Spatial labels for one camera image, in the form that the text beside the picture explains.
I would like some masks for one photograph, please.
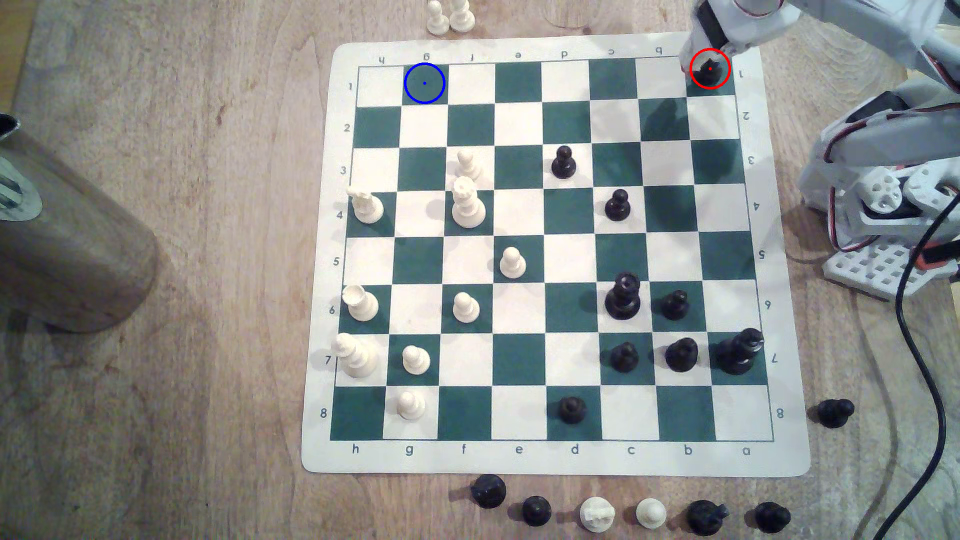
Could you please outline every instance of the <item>black cable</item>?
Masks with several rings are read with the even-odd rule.
[[[920,490],[924,489],[930,477],[933,476],[933,472],[936,471],[937,466],[940,465],[940,459],[944,456],[944,446],[947,443],[947,417],[944,412],[944,400],[940,397],[940,391],[937,390],[937,384],[933,380],[933,375],[930,374],[929,368],[926,367],[924,357],[920,354],[920,350],[917,349],[917,344],[913,341],[913,335],[910,334],[910,329],[906,326],[906,320],[903,318],[903,293],[906,291],[906,284],[910,278],[910,273],[917,264],[917,258],[920,257],[920,253],[923,252],[926,243],[934,233],[937,232],[937,229],[943,225],[944,221],[947,220],[947,216],[956,208],[957,204],[960,204],[960,195],[953,197],[953,200],[950,201],[944,211],[940,212],[940,215],[930,224],[926,233],[924,233],[920,241],[917,242],[917,248],[913,250],[913,253],[910,255],[910,259],[906,263],[906,268],[903,269],[903,275],[900,276],[900,284],[897,285],[897,298],[894,300],[894,312],[897,314],[897,324],[900,325],[900,331],[903,332],[903,341],[906,342],[907,348],[910,349],[910,354],[913,355],[913,359],[917,361],[917,368],[920,369],[920,374],[924,376],[926,387],[930,390],[930,398],[933,399],[933,406],[937,409],[937,446],[933,450],[933,456],[930,458],[930,462],[927,463],[924,473],[920,475],[917,482],[913,484],[913,487],[911,487],[910,491],[903,497],[900,504],[897,504],[894,511],[890,512],[887,519],[883,520],[883,525],[881,525],[880,529],[876,532],[874,540],[881,540],[886,535],[890,527],[893,526],[897,518],[903,513],[903,510],[913,502],[917,494],[920,493]]]

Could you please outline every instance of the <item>white pawn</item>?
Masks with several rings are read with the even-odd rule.
[[[343,362],[344,372],[354,379],[363,379],[376,369],[376,353],[348,333],[338,333],[333,352]]]
[[[644,499],[636,506],[636,521],[646,528],[666,523],[666,507],[656,499]]]
[[[444,8],[438,0],[426,3],[426,12],[430,15],[426,19],[426,29],[434,36],[442,36],[450,29],[450,19],[444,15]]]
[[[420,375],[430,368],[430,353],[416,345],[403,348],[403,369],[410,375]]]
[[[519,249],[511,246],[503,250],[503,257],[500,258],[500,273],[515,280],[527,271],[527,259],[523,258]]]
[[[469,177],[453,181],[453,221],[464,229],[473,229],[487,218],[487,207],[477,197],[477,186]]]
[[[453,297],[453,316],[461,323],[472,323],[480,316],[480,304],[466,292]]]
[[[344,299],[344,304],[347,305],[350,316],[361,323],[373,319],[380,310],[380,303],[377,302],[373,293],[363,290],[363,287],[360,285],[347,285],[344,287],[342,298]]]
[[[347,195],[352,198],[353,213],[363,223],[370,225],[383,217],[383,203],[375,195],[353,187],[347,188]]]

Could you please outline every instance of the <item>white square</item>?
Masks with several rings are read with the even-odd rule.
[[[544,340],[548,386],[600,384],[600,334],[548,333]]]
[[[613,197],[617,189],[627,191],[630,203],[630,215],[623,221],[612,221],[607,217],[605,210],[607,201]],[[595,187],[593,189],[593,231],[598,234],[607,233],[646,233],[647,210],[643,204],[643,187]]]
[[[493,439],[546,439],[546,386],[494,386]]]
[[[613,384],[600,387],[603,438],[632,441],[660,439],[657,387]]]
[[[591,142],[637,142],[640,140],[640,110],[636,99],[605,99],[590,102]]]
[[[636,97],[685,97],[686,75],[676,57],[636,59]]]
[[[493,106],[496,146],[543,144],[543,104],[498,103]]]
[[[493,334],[445,333],[440,336],[440,386],[493,384]]]
[[[736,96],[701,96],[686,100],[690,139],[740,138]]]
[[[394,240],[347,238],[343,264],[344,286],[389,285],[394,282]]]
[[[589,101],[588,61],[545,61],[540,64],[544,102]]]
[[[417,420],[407,420],[396,412],[396,402],[405,391],[423,398],[426,410]],[[383,411],[383,438],[436,439],[437,419],[440,417],[440,388],[437,386],[387,386],[387,403]]]
[[[445,236],[444,283],[493,283],[493,236]]]
[[[543,280],[548,283],[597,281],[596,237],[593,234],[544,236]]]
[[[698,233],[647,233],[651,282],[698,282],[704,277]]]
[[[496,189],[493,208],[494,234],[543,234],[542,189]]]
[[[704,282],[707,331],[742,331],[760,328],[754,280]]]
[[[404,105],[400,108],[400,148],[446,146],[446,105]]]
[[[749,231],[747,191],[743,184],[697,184],[693,186],[697,204],[697,230]]]
[[[493,333],[544,333],[545,313],[543,283],[493,284]]]
[[[644,185],[693,185],[693,152],[689,140],[640,143]]]
[[[446,101],[450,105],[494,103],[496,101],[496,64],[450,65]]]
[[[440,283],[390,287],[390,333],[440,333],[443,297]]]
[[[403,67],[361,67],[357,107],[396,107],[403,103]]]
[[[773,440],[766,386],[714,386],[713,427],[718,441]]]

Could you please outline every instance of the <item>cylindrical container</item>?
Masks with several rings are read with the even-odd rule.
[[[156,276],[156,238],[0,114],[0,303],[67,331],[126,319]]]

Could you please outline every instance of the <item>white chess piece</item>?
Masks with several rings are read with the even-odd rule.
[[[396,412],[407,420],[417,420],[426,412],[426,402],[419,393],[407,390],[396,400]]]
[[[666,523],[666,507],[656,499],[644,499],[636,506],[636,521],[646,528]]]
[[[503,257],[500,258],[500,273],[515,280],[527,271],[527,259],[523,258],[520,251],[511,246],[503,250]]]
[[[410,375],[420,375],[430,368],[430,353],[416,345],[403,348],[403,369]]]
[[[353,187],[347,188],[347,195],[352,199],[353,213],[363,223],[370,225],[383,217],[383,203],[375,195]]]
[[[464,229],[473,229],[487,218],[487,207],[477,197],[477,186],[469,177],[453,181],[453,221]]]
[[[373,319],[380,310],[380,303],[373,293],[363,290],[360,285],[344,287],[343,299],[350,316],[362,323]]]
[[[444,15],[444,7],[438,0],[430,0],[426,3],[426,12],[429,15],[426,19],[426,29],[434,36],[442,36],[450,29],[450,19]]]
[[[450,14],[450,28],[457,32],[469,32],[473,30],[476,24],[476,18],[470,10],[470,2],[467,0],[452,0],[453,13]]]
[[[337,334],[333,352],[342,362],[344,372],[354,379],[363,379],[376,369],[376,352],[348,333]]]
[[[480,316],[480,304],[466,292],[453,297],[453,316],[461,323],[472,323]]]

